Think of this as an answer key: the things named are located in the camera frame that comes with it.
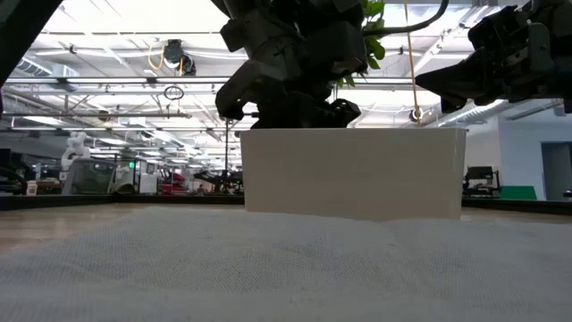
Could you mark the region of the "green board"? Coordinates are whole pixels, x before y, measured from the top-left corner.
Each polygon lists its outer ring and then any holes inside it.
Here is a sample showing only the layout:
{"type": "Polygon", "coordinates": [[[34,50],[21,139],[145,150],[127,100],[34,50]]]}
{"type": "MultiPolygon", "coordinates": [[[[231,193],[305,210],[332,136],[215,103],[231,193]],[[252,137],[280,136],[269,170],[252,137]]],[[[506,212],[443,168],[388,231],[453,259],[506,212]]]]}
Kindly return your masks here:
{"type": "Polygon", "coordinates": [[[503,186],[500,189],[500,199],[537,200],[534,186],[503,186]]]}

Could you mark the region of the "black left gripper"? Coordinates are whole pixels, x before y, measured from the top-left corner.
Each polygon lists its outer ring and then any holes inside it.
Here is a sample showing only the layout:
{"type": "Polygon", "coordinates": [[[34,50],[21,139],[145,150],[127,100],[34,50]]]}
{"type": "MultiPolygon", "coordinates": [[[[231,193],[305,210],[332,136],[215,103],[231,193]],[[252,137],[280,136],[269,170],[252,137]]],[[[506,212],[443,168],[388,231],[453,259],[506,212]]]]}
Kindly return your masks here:
{"type": "Polygon", "coordinates": [[[220,34],[247,61],[215,97],[218,114],[240,121],[258,109],[252,129],[345,128],[356,104],[328,99],[334,83],[366,67],[360,0],[211,0],[228,21],[220,34]]]}

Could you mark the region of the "dark blue door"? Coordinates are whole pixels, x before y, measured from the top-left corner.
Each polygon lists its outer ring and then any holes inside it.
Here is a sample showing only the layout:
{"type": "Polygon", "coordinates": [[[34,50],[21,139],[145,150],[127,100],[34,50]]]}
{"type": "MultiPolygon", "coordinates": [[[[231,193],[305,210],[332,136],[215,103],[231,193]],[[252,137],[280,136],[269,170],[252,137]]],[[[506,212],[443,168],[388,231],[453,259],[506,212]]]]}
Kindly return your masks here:
{"type": "Polygon", "coordinates": [[[572,144],[545,142],[541,148],[545,198],[566,201],[572,194],[572,144]]]}

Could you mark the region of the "grey cabinet machine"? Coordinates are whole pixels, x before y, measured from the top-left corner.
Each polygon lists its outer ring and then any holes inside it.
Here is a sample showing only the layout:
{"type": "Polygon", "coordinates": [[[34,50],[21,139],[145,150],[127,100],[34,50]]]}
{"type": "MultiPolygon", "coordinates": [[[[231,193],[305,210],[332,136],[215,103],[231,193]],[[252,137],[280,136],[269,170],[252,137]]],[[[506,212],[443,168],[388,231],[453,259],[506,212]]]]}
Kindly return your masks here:
{"type": "Polygon", "coordinates": [[[105,160],[76,159],[63,184],[63,195],[109,194],[117,164],[105,160]]]}

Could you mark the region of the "grey plastic tupperware bin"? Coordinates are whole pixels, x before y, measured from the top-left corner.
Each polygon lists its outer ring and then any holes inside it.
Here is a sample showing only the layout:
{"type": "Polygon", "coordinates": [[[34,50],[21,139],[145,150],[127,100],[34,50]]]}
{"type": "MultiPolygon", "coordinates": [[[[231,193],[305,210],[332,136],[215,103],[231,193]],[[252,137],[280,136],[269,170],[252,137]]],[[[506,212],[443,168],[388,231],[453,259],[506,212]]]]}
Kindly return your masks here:
{"type": "Polygon", "coordinates": [[[257,129],[240,143],[251,212],[383,222],[461,210],[460,128],[257,129]]]}

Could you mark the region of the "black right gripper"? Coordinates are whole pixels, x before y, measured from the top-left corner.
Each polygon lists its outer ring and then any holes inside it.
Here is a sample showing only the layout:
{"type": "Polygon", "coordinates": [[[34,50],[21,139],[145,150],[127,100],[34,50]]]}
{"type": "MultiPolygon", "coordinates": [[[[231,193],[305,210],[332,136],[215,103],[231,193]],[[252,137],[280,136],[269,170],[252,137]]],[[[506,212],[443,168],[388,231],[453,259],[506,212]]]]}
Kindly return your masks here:
{"type": "Polygon", "coordinates": [[[530,0],[482,18],[467,33],[475,52],[452,66],[416,76],[456,112],[471,100],[486,106],[561,98],[572,113],[572,2],[530,0]]]}

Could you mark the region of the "black tripod stand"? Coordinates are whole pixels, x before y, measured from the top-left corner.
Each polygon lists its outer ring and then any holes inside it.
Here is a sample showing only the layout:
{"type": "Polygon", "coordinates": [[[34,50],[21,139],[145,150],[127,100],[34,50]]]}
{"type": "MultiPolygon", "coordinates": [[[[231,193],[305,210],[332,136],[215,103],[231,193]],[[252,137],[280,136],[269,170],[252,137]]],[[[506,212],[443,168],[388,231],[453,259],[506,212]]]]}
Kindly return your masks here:
{"type": "Polygon", "coordinates": [[[220,192],[223,194],[233,194],[234,186],[237,185],[237,177],[231,174],[230,167],[230,129],[231,122],[228,118],[224,119],[224,157],[223,157],[223,169],[221,170],[219,176],[219,183],[221,184],[220,192]]]}

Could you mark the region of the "green plant in black pot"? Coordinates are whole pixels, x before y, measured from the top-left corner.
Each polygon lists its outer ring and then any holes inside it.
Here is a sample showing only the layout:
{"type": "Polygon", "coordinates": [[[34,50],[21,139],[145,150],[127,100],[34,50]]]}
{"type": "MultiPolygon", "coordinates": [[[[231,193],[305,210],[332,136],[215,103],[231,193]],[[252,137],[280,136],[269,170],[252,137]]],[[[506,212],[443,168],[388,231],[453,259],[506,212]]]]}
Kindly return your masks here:
{"type": "MultiPolygon", "coordinates": [[[[383,0],[360,0],[363,11],[364,20],[361,29],[363,31],[377,30],[384,26],[383,18],[385,2],[383,0]]],[[[366,63],[367,67],[362,72],[355,72],[336,81],[339,88],[344,86],[354,87],[354,78],[359,76],[365,79],[371,70],[379,70],[379,62],[385,57],[386,51],[381,44],[381,36],[364,36],[366,45],[366,63]]]]}

